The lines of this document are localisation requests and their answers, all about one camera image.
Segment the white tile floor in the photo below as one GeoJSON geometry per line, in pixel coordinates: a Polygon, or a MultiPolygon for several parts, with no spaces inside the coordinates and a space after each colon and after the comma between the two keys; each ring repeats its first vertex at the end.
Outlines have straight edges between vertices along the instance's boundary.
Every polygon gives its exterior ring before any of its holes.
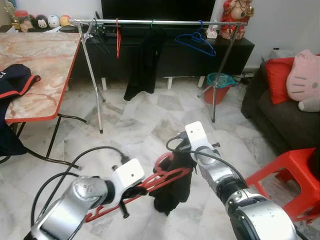
{"type": "MultiPolygon", "coordinates": [[[[92,86],[89,81],[74,79],[60,112],[85,118],[88,124],[63,119],[50,157],[71,161],[91,147],[110,145],[138,158],[149,175],[157,157],[166,152],[165,142],[194,121],[202,122],[210,142],[220,142],[218,150],[223,158],[244,177],[276,157],[263,134],[240,112],[246,91],[242,84],[231,88],[217,106],[214,124],[210,119],[211,106],[197,98],[200,89],[195,78],[175,80],[172,90],[166,89],[165,80],[159,80],[154,94],[141,92],[130,102],[123,100],[125,90],[124,84],[112,82],[103,93],[106,97],[106,102],[101,104],[104,133],[100,134],[92,86]]],[[[56,120],[27,123],[20,139],[26,147],[45,155],[55,123],[56,120]]],[[[111,166],[119,164],[119,156],[110,150],[99,150],[85,155],[79,164],[82,170],[73,172],[106,177],[112,172],[111,166]]],[[[64,165],[44,162],[28,154],[13,156],[0,165],[0,239],[23,239],[30,230],[30,211],[36,192],[45,180],[65,169],[64,165]]],[[[71,177],[66,179],[57,196],[71,181],[71,177]]],[[[286,198],[277,198],[279,185],[279,182],[266,184],[275,200],[286,198]]],[[[43,192],[38,211],[52,188],[53,184],[43,192]]],[[[199,174],[192,175],[188,201],[179,204],[168,217],[154,210],[153,198],[149,196],[128,204],[127,209],[129,218],[123,219],[116,210],[84,224],[75,239],[236,239],[224,206],[199,174]]],[[[300,223],[310,240],[320,238],[319,225],[300,223]]]]}

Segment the blue wire hanger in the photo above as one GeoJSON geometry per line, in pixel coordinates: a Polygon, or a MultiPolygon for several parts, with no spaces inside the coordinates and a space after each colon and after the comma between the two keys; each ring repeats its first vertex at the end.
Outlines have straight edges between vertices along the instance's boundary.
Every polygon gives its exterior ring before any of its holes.
{"type": "Polygon", "coordinates": [[[200,33],[200,31],[201,31],[201,30],[203,29],[203,27],[204,27],[204,23],[203,23],[201,20],[199,20],[199,22],[201,23],[201,27],[200,27],[197,31],[195,31],[195,32],[192,33],[192,34],[190,34],[190,33],[184,33],[184,34],[177,35],[177,36],[175,37],[175,41],[176,41],[177,43],[180,43],[180,44],[186,45],[186,46],[188,46],[188,47],[190,47],[190,48],[193,48],[193,49],[195,49],[195,50],[198,50],[198,51],[200,51],[200,52],[202,52],[202,53],[204,53],[204,54],[207,54],[207,55],[209,55],[209,56],[211,56],[211,57],[215,57],[215,56],[216,56],[216,50],[214,49],[214,47],[213,47],[208,41],[206,41],[205,39],[202,38],[201,33],[200,33]],[[193,40],[193,41],[195,41],[195,42],[197,42],[197,43],[202,43],[202,42],[203,42],[203,43],[206,43],[206,44],[210,47],[211,52],[202,50],[202,49],[200,49],[200,48],[197,48],[196,46],[193,46],[193,45],[191,45],[191,44],[189,44],[189,43],[186,43],[186,42],[184,42],[184,41],[181,41],[181,40],[180,40],[180,37],[191,37],[191,40],[193,40]]]}

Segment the red table edge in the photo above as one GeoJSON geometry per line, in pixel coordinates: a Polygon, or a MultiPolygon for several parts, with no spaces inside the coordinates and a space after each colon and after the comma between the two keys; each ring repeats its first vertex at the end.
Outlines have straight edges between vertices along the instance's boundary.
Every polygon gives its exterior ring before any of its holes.
{"type": "Polygon", "coordinates": [[[63,98],[65,96],[65,92],[66,92],[66,88],[67,88],[67,85],[69,83],[69,78],[70,78],[70,75],[71,75],[71,72],[74,68],[74,64],[75,64],[75,61],[76,61],[76,57],[78,55],[78,51],[79,51],[79,47],[80,47],[80,38],[79,38],[79,42],[78,42],[78,46],[76,47],[76,50],[75,50],[75,53],[74,53],[74,56],[73,56],[73,60],[72,60],[72,63],[71,63],[71,66],[70,66],[70,69],[69,69],[69,73],[68,73],[68,76],[66,77],[66,81],[65,81],[65,84],[64,84],[64,87],[63,87],[63,90],[62,90],[62,93],[61,93],[61,97],[59,99],[59,102],[58,102],[58,105],[56,107],[56,111],[53,115],[51,116],[40,116],[40,117],[29,117],[29,118],[10,118],[10,119],[5,119],[5,122],[7,124],[11,124],[11,123],[24,123],[24,122],[38,122],[38,121],[47,121],[47,120],[52,120],[52,119],[55,119],[59,113],[59,110],[60,110],[60,106],[62,104],[62,101],[63,101],[63,98]]]}

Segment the metal clothing rack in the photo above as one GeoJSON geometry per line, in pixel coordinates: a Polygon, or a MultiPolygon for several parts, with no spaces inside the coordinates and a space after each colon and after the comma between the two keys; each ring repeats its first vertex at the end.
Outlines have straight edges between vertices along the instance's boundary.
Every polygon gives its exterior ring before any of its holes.
{"type": "Polygon", "coordinates": [[[212,85],[208,86],[201,94],[198,95],[198,98],[199,98],[201,95],[203,95],[210,88],[213,88],[213,105],[212,105],[212,118],[211,118],[213,123],[216,120],[216,90],[217,90],[217,83],[218,83],[219,76],[220,76],[220,74],[221,74],[222,70],[224,69],[224,66],[227,62],[227,59],[229,57],[231,49],[232,49],[234,42],[236,40],[237,33],[239,31],[240,26],[248,25],[247,22],[203,21],[202,23],[200,23],[199,21],[121,20],[121,19],[92,19],[92,20],[71,19],[71,20],[69,20],[69,22],[71,24],[76,25],[78,27],[78,30],[80,33],[81,43],[82,43],[85,59],[88,64],[92,84],[93,84],[94,91],[95,91],[96,109],[97,109],[98,123],[99,123],[99,129],[100,129],[101,134],[103,133],[103,126],[102,126],[102,120],[101,120],[99,97],[102,99],[103,102],[105,102],[106,99],[103,97],[103,95],[101,94],[101,92],[98,89],[98,86],[96,84],[95,75],[92,70],[88,50],[86,47],[86,41],[90,35],[90,31],[93,27],[93,24],[114,24],[114,27],[119,27],[119,26],[116,26],[116,23],[118,23],[118,24],[145,24],[145,25],[201,25],[201,24],[203,24],[203,25],[218,25],[218,26],[221,26],[221,25],[235,26],[235,31],[233,32],[233,34],[231,32],[231,29],[229,28],[230,44],[224,54],[221,65],[219,67],[219,70],[217,72],[217,75],[216,75],[214,81],[212,82],[212,85]],[[82,31],[82,24],[89,24],[88,31],[86,32],[85,35],[82,31]]]}

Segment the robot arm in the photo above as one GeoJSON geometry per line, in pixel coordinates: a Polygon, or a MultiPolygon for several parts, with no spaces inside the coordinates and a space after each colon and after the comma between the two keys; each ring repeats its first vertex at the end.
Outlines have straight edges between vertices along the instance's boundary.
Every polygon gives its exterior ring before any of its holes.
{"type": "Polygon", "coordinates": [[[245,181],[220,158],[208,142],[202,124],[185,126],[192,153],[202,177],[225,206],[238,240],[296,240],[296,230],[286,212],[272,200],[248,188],[245,181]]]}
{"type": "MultiPolygon", "coordinates": [[[[273,201],[248,188],[237,170],[215,159],[220,158],[208,142],[202,124],[185,126],[191,157],[199,165],[203,178],[225,206],[238,240],[296,240],[295,227],[273,201]]],[[[125,192],[144,178],[137,159],[114,169],[109,179],[78,177],[32,226],[25,240],[71,240],[84,222],[88,210],[100,204],[112,208],[122,202],[125,192]]]]}
{"type": "Polygon", "coordinates": [[[134,158],[114,168],[110,179],[77,177],[61,198],[39,217],[24,240],[71,240],[84,223],[88,210],[101,204],[111,208],[119,204],[126,212],[122,196],[141,182],[144,175],[139,161],[134,158]]]}

